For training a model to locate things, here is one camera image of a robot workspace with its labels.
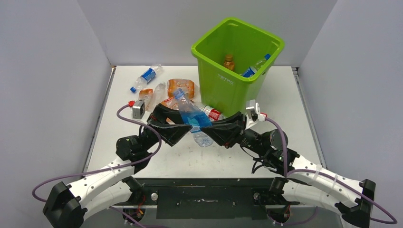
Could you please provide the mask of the red label bottle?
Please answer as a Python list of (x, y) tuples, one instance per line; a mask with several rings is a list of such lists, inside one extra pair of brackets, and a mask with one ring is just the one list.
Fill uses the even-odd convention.
[(201, 111), (203, 111), (210, 119), (210, 121), (215, 122), (215, 121), (219, 121), (219, 120), (223, 120), (226, 118), (226, 116), (212, 108), (211, 106), (205, 105), (203, 103), (200, 102), (193, 102)]

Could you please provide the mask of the orange crushed bottle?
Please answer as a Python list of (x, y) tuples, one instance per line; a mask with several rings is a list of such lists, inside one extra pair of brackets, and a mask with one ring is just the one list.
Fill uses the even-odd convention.
[(170, 79), (167, 81), (167, 95), (168, 97), (174, 97), (173, 93), (181, 89), (184, 93), (188, 95), (189, 98), (195, 97), (196, 85), (192, 80), (189, 79)]
[(161, 102), (161, 104), (165, 107), (168, 107), (173, 110), (179, 110), (177, 100), (174, 97), (169, 97)]

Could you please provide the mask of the crushed blue label bottle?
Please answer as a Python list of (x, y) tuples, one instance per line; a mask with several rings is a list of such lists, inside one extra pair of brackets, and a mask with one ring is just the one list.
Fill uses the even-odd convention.
[(201, 127), (212, 126), (206, 113), (198, 108), (182, 89), (179, 88), (175, 90), (173, 96), (177, 101), (182, 120), (185, 124), (192, 126), (190, 132), (192, 133), (195, 142), (200, 147), (211, 146), (214, 142), (213, 139), (201, 130)]

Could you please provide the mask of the clear bottle no label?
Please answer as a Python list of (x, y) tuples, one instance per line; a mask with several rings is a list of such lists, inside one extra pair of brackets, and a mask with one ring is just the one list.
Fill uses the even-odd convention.
[(166, 92), (166, 83), (165, 82), (161, 82), (159, 83), (154, 91), (153, 91), (153, 95), (151, 98), (151, 101), (147, 107), (147, 111), (152, 112), (154, 110), (154, 108), (164, 100), (165, 98), (165, 92)]

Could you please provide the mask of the orange crushed bottle top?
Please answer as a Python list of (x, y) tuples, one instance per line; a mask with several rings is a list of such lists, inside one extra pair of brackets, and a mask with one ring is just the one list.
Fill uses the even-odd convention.
[(174, 97), (173, 93), (181, 89), (184, 93), (188, 95), (189, 98), (195, 97), (196, 85), (192, 80), (189, 79), (170, 79), (167, 81), (167, 95), (168, 97)]

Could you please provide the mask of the small orange label bottle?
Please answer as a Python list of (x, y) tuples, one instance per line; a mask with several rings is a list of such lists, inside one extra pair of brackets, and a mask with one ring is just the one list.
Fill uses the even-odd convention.
[(153, 89), (143, 89), (139, 92), (138, 99), (144, 101), (145, 103), (149, 103), (152, 100), (154, 90)]

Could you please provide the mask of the pepsi bottle blue cap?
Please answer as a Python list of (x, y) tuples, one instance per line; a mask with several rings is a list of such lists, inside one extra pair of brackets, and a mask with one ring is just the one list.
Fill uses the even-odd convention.
[(271, 57), (270, 54), (266, 54), (263, 59), (257, 61), (254, 65), (248, 67), (247, 70), (241, 74), (241, 76), (246, 78), (254, 76), (257, 73), (257, 71), (260, 68), (262, 68), (262, 66), (269, 60), (270, 57)]

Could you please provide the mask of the orange juice bottle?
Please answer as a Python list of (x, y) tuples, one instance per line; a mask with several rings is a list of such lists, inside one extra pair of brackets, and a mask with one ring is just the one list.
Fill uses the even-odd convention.
[(223, 66), (231, 71), (234, 71), (235, 63), (233, 61), (233, 55), (227, 54), (224, 58)]

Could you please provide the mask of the green plastic bin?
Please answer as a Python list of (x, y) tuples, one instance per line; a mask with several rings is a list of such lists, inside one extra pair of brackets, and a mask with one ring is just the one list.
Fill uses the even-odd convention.
[(237, 18), (225, 18), (191, 47), (201, 101), (226, 116), (255, 99), (285, 41)]

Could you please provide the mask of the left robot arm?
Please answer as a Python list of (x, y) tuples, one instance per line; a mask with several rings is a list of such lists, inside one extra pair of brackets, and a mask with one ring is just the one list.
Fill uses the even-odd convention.
[(79, 228), (86, 219), (115, 204), (137, 204), (142, 186), (133, 177), (144, 169), (162, 143), (174, 146), (191, 129), (179, 111), (157, 105), (147, 123), (137, 122), (143, 130), (116, 142), (116, 158), (103, 168), (80, 174), (68, 184), (62, 178), (45, 201), (43, 214), (54, 228)]

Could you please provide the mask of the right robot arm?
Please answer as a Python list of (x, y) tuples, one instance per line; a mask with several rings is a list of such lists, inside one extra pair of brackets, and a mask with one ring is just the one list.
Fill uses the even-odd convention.
[(335, 212), (353, 226), (369, 227), (376, 184), (340, 176), (287, 148), (288, 139), (277, 123), (275, 130), (263, 134), (251, 129), (258, 121), (269, 120), (265, 114), (238, 112), (201, 130), (220, 146), (239, 144), (251, 150), (258, 155), (258, 162), (280, 175), (269, 189), (272, 202), (317, 206)]

